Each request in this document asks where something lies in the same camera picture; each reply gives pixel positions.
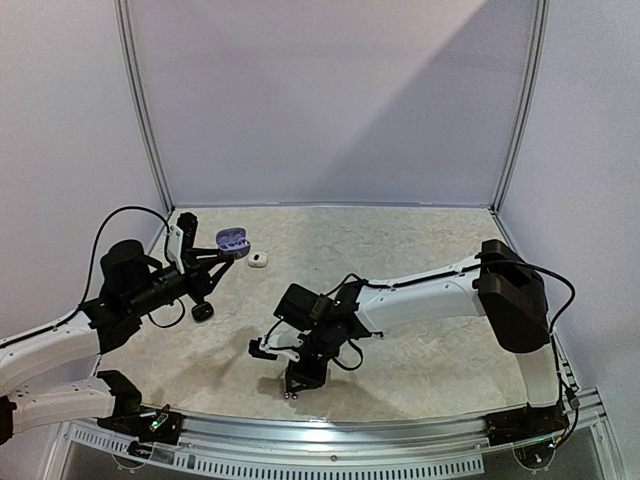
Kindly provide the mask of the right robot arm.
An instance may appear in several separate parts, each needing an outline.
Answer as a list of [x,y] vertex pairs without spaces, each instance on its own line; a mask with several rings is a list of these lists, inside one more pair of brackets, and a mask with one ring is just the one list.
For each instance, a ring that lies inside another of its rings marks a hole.
[[528,406],[518,412],[517,427],[537,436],[554,422],[560,399],[541,274],[502,241],[488,240],[478,254],[422,274],[386,280],[349,274],[326,294],[292,284],[274,315],[293,333],[269,331],[257,348],[288,359],[286,392],[294,395],[324,384],[344,344],[405,324],[484,317],[499,346],[515,355],[524,381]]

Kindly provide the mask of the black earbud charging case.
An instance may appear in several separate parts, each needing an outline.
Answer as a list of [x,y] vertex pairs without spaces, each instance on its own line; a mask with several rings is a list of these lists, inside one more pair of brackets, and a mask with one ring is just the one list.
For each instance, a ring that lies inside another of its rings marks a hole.
[[204,323],[214,316],[214,308],[209,302],[196,304],[191,308],[191,315],[195,323]]

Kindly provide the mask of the white earbud charging case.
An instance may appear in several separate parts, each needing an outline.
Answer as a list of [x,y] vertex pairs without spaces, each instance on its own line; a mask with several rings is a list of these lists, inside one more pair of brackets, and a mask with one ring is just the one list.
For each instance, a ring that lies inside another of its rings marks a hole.
[[268,262],[269,256],[263,252],[254,252],[247,257],[247,265],[250,268],[264,268]]

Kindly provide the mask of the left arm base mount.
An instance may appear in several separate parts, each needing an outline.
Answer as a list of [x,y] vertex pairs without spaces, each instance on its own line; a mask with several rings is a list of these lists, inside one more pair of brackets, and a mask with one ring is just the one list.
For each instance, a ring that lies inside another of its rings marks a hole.
[[151,408],[139,401],[117,403],[111,415],[99,418],[97,425],[103,429],[134,437],[140,443],[177,445],[186,416],[168,405]]

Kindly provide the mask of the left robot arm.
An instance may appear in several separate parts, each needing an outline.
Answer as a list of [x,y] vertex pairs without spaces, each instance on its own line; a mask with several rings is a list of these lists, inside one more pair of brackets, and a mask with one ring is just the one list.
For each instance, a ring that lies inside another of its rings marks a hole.
[[94,418],[98,425],[141,443],[177,444],[184,415],[146,407],[141,392],[117,370],[37,391],[29,381],[64,364],[112,352],[135,335],[142,319],[189,296],[192,316],[214,314],[206,301],[233,263],[250,250],[242,227],[224,229],[213,248],[195,246],[197,217],[186,212],[167,225],[165,258],[122,240],[101,258],[103,285],[69,314],[1,342],[1,440],[42,425]]

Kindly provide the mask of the blue grey charging case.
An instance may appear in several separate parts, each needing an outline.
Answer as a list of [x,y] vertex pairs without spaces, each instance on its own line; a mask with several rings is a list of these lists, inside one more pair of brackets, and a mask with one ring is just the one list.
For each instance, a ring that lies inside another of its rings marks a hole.
[[242,227],[220,230],[215,237],[218,254],[234,260],[246,257],[251,250],[251,244],[246,235],[246,229]]

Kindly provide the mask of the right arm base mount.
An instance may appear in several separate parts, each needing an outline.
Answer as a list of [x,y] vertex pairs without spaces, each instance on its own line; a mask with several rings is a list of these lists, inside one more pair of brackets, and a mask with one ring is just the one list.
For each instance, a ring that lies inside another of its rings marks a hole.
[[517,443],[563,430],[568,425],[563,402],[548,407],[526,404],[509,410],[489,413],[483,417],[491,446]]

